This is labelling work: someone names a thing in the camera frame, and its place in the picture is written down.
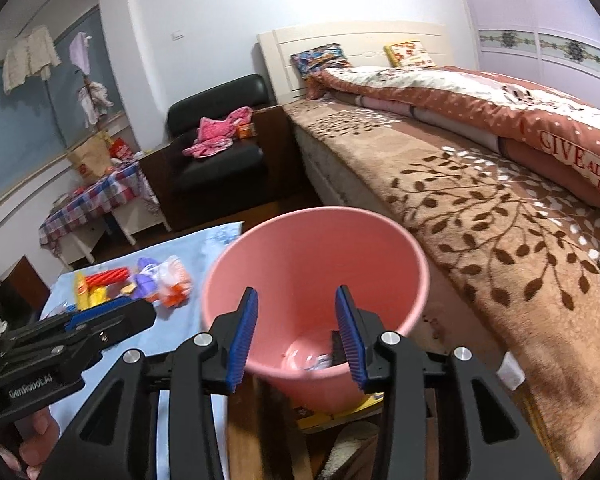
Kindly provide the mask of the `person left hand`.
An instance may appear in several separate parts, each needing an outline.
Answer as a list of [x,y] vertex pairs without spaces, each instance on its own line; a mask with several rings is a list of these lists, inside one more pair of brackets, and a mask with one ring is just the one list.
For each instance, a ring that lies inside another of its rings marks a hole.
[[49,408],[35,412],[27,421],[32,434],[22,441],[15,453],[0,442],[0,455],[12,471],[24,472],[28,479],[35,480],[59,440],[60,428]]

